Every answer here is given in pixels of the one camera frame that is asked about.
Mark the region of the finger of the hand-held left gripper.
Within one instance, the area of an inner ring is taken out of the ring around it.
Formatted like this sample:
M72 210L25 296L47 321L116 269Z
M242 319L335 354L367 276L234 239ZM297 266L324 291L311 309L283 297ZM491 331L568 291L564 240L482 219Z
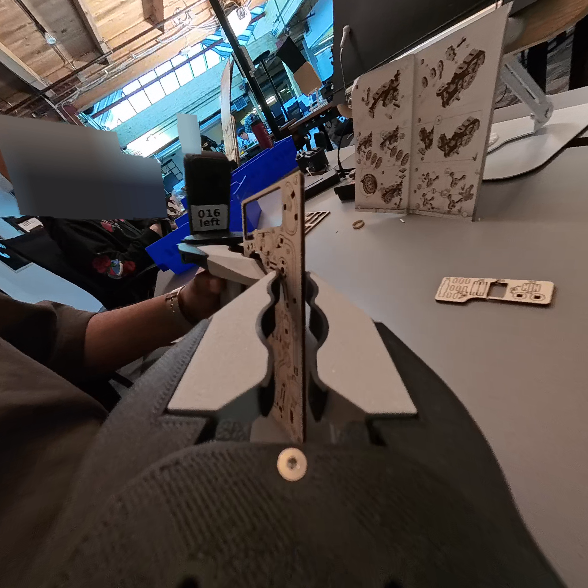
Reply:
M244 256L209 257L209 273L228 282L252 286L266 276L259 260Z
M227 245L204 245L196 248L195 264L209 265L257 265L258 260L233 251Z

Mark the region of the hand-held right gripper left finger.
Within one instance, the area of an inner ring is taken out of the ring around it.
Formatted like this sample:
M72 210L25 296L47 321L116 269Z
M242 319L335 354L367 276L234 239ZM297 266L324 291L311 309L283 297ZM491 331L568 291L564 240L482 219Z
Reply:
M169 403L173 415L255 420L274 400L273 351L263 331L279 278L273 270L209 321Z

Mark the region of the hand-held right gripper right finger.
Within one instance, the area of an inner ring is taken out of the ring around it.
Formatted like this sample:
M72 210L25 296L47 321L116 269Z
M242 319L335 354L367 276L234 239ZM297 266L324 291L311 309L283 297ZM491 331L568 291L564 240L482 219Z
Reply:
M306 274L308 406L314 420L413 417L417 409L375 322L313 272Z

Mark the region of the wooden puzzle sheet with window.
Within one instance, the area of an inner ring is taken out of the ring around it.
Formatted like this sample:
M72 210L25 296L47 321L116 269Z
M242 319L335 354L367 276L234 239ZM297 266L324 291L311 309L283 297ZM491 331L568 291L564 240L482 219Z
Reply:
M247 207L280 193L280 226L247 230ZM274 272L275 327L267 340L273 351L274 403L271 415L287 437L301 444L306 437L305 381L305 200L300 171L241 203L244 255L258 254L266 273Z

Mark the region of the person's left forearm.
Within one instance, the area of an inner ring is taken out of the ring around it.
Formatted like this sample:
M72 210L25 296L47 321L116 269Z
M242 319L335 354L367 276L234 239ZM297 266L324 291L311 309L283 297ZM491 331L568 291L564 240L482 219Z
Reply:
M159 296L97 313L85 330L84 369L92 376L117 371L190 331L178 297Z

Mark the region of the grey desk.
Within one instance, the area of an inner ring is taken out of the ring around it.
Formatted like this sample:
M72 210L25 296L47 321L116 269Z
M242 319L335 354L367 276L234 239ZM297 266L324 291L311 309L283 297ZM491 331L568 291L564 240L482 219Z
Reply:
M541 549L567 586L587 587L587 136L533 173L483 183L475 221L364 216L333 189L307 208L330 211L307 237L307 268L444 379ZM438 303L445 276L547 280L555 296Z

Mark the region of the person's left hand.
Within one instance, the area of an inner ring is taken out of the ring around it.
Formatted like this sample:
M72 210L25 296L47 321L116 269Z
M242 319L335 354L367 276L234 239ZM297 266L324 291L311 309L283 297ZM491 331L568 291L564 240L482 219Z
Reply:
M220 308L225 289L223 278L211 275L207 270L199 271L178 293L183 317L191 325L208 319Z

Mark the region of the blue plastic bin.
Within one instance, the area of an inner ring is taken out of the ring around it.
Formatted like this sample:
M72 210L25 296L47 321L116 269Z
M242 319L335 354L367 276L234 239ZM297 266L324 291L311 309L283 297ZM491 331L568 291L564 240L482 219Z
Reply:
M232 172L229 230L242 230L241 202L298 170L292 137L275 143ZM189 214L175 220L177 229L146 248L159 270L181 274L193 264L181 261L178 244L190 234Z

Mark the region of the tall wooden board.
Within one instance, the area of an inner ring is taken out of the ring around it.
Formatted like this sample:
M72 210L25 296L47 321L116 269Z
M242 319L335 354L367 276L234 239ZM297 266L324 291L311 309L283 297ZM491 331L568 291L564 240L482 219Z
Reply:
M226 60L220 78L220 113L224 139L224 153L232 163L233 168L236 168L239 166L240 160L236 125L231 114L232 75L233 58L230 57Z

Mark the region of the black device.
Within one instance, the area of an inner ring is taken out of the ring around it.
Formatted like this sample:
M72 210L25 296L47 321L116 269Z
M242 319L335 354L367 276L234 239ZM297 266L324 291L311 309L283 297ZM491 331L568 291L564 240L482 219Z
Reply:
M306 175L321 175L329 169L329 161L323 148L299 151L296 154L296 163Z

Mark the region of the black flat bar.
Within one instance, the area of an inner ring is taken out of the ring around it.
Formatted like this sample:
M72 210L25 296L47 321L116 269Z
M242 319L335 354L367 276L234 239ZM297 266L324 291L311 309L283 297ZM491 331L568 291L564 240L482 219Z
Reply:
M336 185L342 184L343 186L351 185L354 186L355 180L349 179L348 177L341 178L337 171L330 171L328 173L311 176L305 178L305 200L311 199L322 192L329 190Z

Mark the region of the person's brown clothing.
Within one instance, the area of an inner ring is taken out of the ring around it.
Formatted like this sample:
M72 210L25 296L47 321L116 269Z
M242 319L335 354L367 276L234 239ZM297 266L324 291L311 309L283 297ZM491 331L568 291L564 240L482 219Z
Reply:
M84 366L93 313L1 294L1 587L26 577L116 394Z

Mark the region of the small wooden puzzle strip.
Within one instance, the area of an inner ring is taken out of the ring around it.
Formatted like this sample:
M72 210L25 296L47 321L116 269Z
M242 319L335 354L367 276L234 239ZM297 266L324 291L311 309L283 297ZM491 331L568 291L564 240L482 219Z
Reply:
M471 300L548 306L555 285L549 281L492 277L444 277L435 293L437 302L463 304Z

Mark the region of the white earphone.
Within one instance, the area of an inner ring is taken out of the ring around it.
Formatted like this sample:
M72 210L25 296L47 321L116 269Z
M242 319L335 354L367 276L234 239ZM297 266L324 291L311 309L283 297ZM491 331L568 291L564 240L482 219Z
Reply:
M344 66L343 66L343 49L345 48L346 42L349 39L350 32L351 32L350 26L344 25L344 27L342 29L342 36L341 36L341 41L340 41L340 51L339 51L339 63L340 63L343 90L344 90L344 95L345 95L346 101L348 101L349 98L348 98L348 85L346 84L346 81L345 81L346 79L345 79L345 72L344 72Z

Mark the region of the black computer monitor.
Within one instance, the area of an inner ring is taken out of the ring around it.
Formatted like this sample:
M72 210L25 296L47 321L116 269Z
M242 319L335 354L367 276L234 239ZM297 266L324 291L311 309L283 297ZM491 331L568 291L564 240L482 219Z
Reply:
M334 102L345 99L339 63L344 25L351 28L343 49L345 81L402 55L495 1L334 1Z

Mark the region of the folded paper instruction booklet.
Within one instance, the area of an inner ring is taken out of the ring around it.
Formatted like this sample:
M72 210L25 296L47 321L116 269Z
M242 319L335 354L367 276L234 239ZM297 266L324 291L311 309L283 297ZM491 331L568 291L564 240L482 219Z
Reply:
M472 219L511 3L356 78L355 208Z

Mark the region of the white monitor stand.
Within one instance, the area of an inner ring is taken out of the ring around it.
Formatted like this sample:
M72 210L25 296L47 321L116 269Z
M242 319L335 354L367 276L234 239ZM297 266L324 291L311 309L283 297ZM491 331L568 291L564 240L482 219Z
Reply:
M514 129L493 123L489 136L488 152L498 150L506 143L533 135L543 128L553 113L553 102L519 63L517 57L508 57L506 51L499 70L499 79L519 100L530 109L530 122L518 123Z

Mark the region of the rounded wooden board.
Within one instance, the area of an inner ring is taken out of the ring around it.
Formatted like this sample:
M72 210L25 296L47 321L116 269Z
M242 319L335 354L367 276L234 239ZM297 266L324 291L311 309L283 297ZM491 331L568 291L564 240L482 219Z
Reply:
M520 10L512 10L503 53L519 53L547 42L586 15L587 1L534 1Z

